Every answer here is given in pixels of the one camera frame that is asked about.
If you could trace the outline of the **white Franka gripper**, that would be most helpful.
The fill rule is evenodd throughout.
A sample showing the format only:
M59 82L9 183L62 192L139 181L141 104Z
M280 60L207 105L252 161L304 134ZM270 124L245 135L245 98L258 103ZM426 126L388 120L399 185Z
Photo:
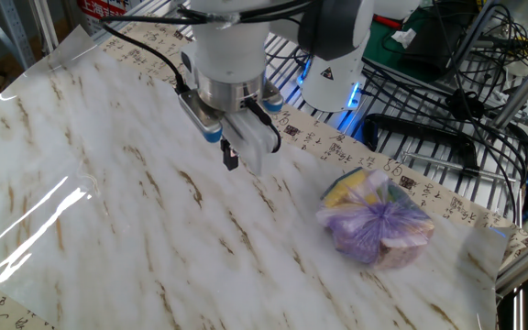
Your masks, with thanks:
M281 136L270 113L282 108L282 96L261 73L245 82L219 82L205 76L195 60L197 45L181 48L188 92L179 94L182 109L205 140L218 143L230 171L244 161L260 175L277 163Z

